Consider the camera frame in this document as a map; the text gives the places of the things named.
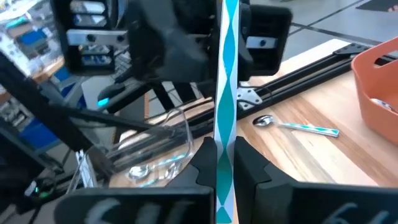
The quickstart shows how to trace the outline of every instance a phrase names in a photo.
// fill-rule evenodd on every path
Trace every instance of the black cable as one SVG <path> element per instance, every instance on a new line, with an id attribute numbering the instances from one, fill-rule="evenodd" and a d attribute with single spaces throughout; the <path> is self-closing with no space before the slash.
<path id="1" fill-rule="evenodd" d="M 9 220 L 11 220 L 15 215 L 17 215 L 16 211 L 10 213 L 0 224 L 7 224 Z"/>
<path id="2" fill-rule="evenodd" d="M 29 219 L 28 224 L 34 224 L 37 216 L 39 215 L 40 210 L 42 209 L 42 206 L 39 206 L 35 209 L 35 211 L 33 212 L 33 215 L 31 216 L 31 218 Z"/>

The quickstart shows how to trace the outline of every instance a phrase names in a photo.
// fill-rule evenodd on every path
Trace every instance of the metal bracket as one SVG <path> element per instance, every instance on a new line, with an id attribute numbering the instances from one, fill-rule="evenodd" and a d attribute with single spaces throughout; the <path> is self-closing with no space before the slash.
<path id="1" fill-rule="evenodd" d="M 261 97 L 256 93 L 255 88 L 248 86 L 246 82 L 241 82 L 241 87 L 236 90 L 238 105 L 242 110 L 253 108 L 254 105 L 262 103 Z"/>
<path id="2" fill-rule="evenodd" d="M 346 47 L 336 50 L 335 52 L 333 52 L 333 54 L 335 54 L 335 55 L 357 55 L 357 54 L 364 52 L 367 49 L 369 49 L 369 47 L 352 43 L 350 45 L 347 45 Z"/>

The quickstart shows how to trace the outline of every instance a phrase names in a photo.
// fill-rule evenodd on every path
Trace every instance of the cable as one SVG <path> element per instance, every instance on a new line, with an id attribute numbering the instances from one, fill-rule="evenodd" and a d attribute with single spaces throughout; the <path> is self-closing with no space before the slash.
<path id="1" fill-rule="evenodd" d="M 9 220 L 11 220 L 15 215 L 17 215 L 16 211 L 10 213 L 0 224 L 7 224 Z"/>

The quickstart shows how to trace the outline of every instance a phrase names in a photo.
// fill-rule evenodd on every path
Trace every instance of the floor tile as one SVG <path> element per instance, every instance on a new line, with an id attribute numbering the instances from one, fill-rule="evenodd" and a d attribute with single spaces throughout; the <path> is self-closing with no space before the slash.
<path id="1" fill-rule="evenodd" d="M 164 88 L 166 91 L 174 89 L 173 83 L 172 82 L 162 82 Z"/>
<path id="2" fill-rule="evenodd" d="M 304 51 L 325 43 L 331 39 L 341 39 L 332 35 L 321 34 L 311 30 L 301 30 L 287 39 L 283 60 L 287 60 Z"/>
<path id="3" fill-rule="evenodd" d="M 398 13 L 355 9 L 363 3 L 345 9 L 314 27 L 380 42 L 398 36 Z"/>
<path id="4" fill-rule="evenodd" d="M 155 116 L 164 111 L 165 110 L 158 99 L 154 99 L 149 102 L 149 116 Z"/>
<path id="5" fill-rule="evenodd" d="M 294 31 L 296 31 L 296 30 L 298 30 L 298 29 L 299 29 L 298 27 L 290 26 L 290 28 L 289 28 L 289 33 L 291 34 L 292 32 L 294 32 Z"/>
<path id="6" fill-rule="evenodd" d="M 156 98 L 156 94 L 153 90 L 149 90 L 147 94 L 150 100 Z"/>
<path id="7" fill-rule="evenodd" d="M 180 106 L 182 104 L 182 100 L 178 95 L 177 91 L 173 90 L 169 92 L 169 97 L 173 101 L 174 106 Z"/>
<path id="8" fill-rule="evenodd" d="M 287 7 L 293 12 L 294 22 L 309 25 L 356 1 L 357 0 L 292 0 L 289 2 L 280 2 L 278 0 L 251 0 L 251 3 Z"/>

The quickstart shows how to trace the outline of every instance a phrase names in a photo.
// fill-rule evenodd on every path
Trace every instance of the screw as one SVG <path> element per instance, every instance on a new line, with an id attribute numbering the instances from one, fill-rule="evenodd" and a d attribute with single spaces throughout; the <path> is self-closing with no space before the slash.
<path id="1" fill-rule="evenodd" d="M 118 42 L 123 42 L 124 41 L 124 37 L 122 35 L 119 35 L 119 36 L 116 37 L 116 40 Z"/>
<path id="2" fill-rule="evenodd" d="M 266 44 L 266 41 L 265 41 L 265 40 L 261 40 L 261 41 L 260 41 L 260 47 L 265 46 L 265 44 Z"/>
<path id="3" fill-rule="evenodd" d="M 96 39 L 93 34 L 88 34 L 86 38 L 89 42 L 95 42 Z"/>

